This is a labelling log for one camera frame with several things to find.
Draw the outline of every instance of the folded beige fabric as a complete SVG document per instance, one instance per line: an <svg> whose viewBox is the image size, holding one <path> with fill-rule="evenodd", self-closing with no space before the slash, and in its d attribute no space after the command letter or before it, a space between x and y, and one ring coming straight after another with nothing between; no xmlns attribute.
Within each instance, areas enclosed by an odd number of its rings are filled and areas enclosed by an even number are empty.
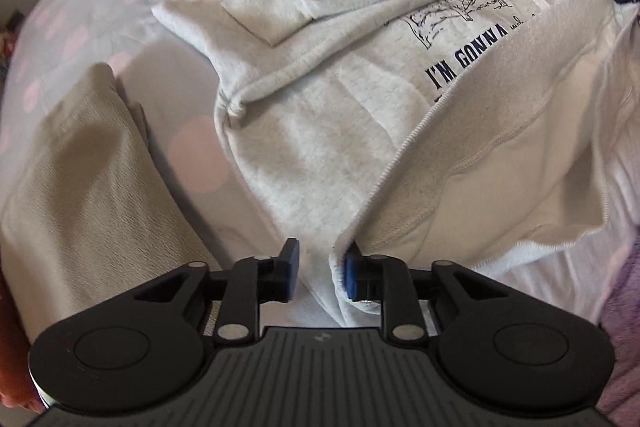
<svg viewBox="0 0 640 427"><path fill-rule="evenodd" d="M40 124L0 214L2 272L40 328L190 261L220 269L188 225L106 64ZM41 332L25 325L30 341Z"/></svg>

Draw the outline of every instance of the bed sheet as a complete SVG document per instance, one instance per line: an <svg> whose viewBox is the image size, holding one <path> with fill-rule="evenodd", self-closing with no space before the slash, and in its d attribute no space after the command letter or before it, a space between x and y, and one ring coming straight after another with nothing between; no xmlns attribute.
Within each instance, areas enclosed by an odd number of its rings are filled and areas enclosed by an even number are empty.
<svg viewBox="0 0 640 427"><path fill-rule="evenodd" d="M283 238L269 223L261 222L216 137L215 71L154 19L150 9L159 1L41 0L36 6L20 36L2 102L0 209L22 167L36 124L89 65L105 61L119 74L123 95L144 107L156 165L220 264L227 267L249 255L272 255ZM640 163L635 161L640 155L630 139L637 129L623 134L628 139L619 147L619 164L608 166L618 196L607 228L570 251L504 274L504 282L596 320L630 251L634 223L640 222L634 206L637 198L622 186L640 186ZM42 274L33 267L29 273L5 273L5 277L10 285L33 285L39 277L54 274ZM16 304L20 311L20 302ZM265 305L262 314L265 324L336 325L304 287L299 288L295 305ZM62 318L22 314L31 340Z"/></svg>

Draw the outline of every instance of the bed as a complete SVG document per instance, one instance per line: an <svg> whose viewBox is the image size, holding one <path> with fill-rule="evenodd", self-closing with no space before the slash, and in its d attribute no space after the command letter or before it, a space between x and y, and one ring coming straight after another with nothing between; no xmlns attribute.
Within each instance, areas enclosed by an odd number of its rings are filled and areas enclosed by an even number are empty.
<svg viewBox="0 0 640 427"><path fill-rule="evenodd" d="M36 126L87 67L107 62L119 76L124 96L144 108L156 167L221 266L249 255L272 255L280 238L258 216L218 142L212 118L216 75L203 55L155 19L151 8L160 1L38 3L20 35L2 101L0 208L12 192ZM640 128L638 113L629 114L616 157L606 166L614 188L606 227L574 247L502 273L499 280L590 321L599 320L640 223L640 148L633 140ZM2 272L31 342L49 325L80 311L68 304L65 293L71 290L56 278L60 262L58 257L41 257L27 263L17 253L2 253ZM80 287L101 289L86 297L86 306L126 289L109 279L109 266L103 269L86 273L76 268ZM344 325L305 285L298 286L295 306L262 307L265 325ZM607 412L614 415L620 404L613 399L608 404Z"/></svg>

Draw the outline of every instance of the graphic print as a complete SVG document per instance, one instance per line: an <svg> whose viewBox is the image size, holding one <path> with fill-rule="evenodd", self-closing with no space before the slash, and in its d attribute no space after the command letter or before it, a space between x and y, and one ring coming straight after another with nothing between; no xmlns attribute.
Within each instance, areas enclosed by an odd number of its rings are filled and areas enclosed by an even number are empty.
<svg viewBox="0 0 640 427"><path fill-rule="evenodd" d="M461 17L472 22L473 12L483 9L513 8L505 0L439 0L404 17L420 42L430 49L442 30L442 23Z"/></svg>

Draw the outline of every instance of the ribbed gray panel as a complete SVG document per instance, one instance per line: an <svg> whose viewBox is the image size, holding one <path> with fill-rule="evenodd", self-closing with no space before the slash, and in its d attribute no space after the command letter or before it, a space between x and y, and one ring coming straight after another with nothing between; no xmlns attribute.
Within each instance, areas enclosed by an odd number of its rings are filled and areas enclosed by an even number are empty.
<svg viewBox="0 0 640 427"><path fill-rule="evenodd" d="M92 419L50 409L34 427L610 427L595 410L557 419L485 411L452 391L428 356L378 330L270 328L224 349L197 385L156 409Z"/></svg>

